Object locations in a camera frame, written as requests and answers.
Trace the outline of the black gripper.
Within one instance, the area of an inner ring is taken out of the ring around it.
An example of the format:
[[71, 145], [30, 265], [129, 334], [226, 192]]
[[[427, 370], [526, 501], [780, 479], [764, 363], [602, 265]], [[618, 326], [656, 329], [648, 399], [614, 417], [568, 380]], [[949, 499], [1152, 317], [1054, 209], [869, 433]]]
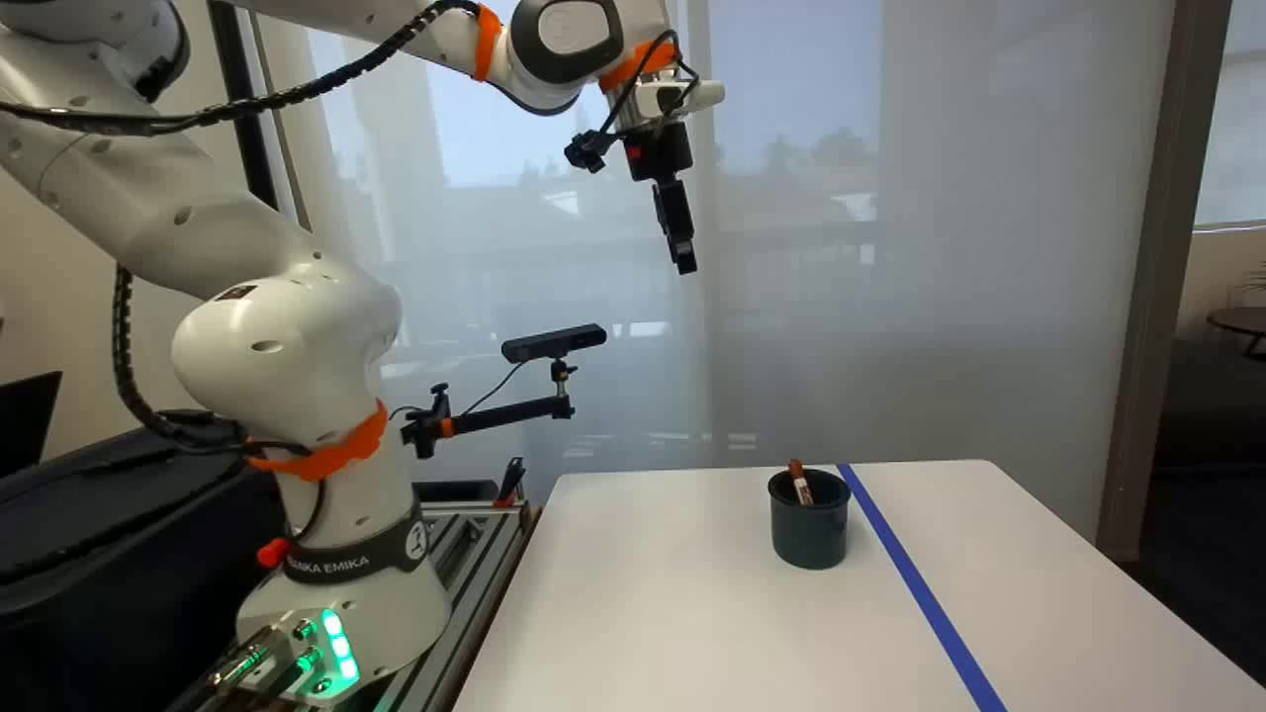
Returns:
[[693, 168], [687, 130], [680, 122], [660, 122], [660, 128], [629, 130], [622, 145], [626, 145], [629, 173], [638, 184], [656, 184], [651, 203], [656, 203], [656, 222], [665, 230], [673, 265], [680, 273], [696, 273], [685, 188], [673, 184], [680, 172]]

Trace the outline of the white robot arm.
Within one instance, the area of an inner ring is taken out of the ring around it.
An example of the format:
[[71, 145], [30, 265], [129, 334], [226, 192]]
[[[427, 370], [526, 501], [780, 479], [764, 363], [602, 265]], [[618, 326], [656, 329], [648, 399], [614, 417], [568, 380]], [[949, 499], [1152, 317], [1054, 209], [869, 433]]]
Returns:
[[[722, 99], [685, 62], [665, 0], [230, 0], [406, 52], [531, 115], [607, 99], [634, 157], [673, 153], [680, 119]], [[445, 624], [421, 517], [377, 391], [398, 297], [308, 230], [217, 180], [199, 110], [155, 97], [191, 54], [174, 0], [0, 0], [3, 172], [125, 273], [185, 293], [170, 359], [181, 387], [245, 426], [245, 461], [308, 501], [280, 569], [238, 628], [291, 621], [319, 703], [402, 670]]]

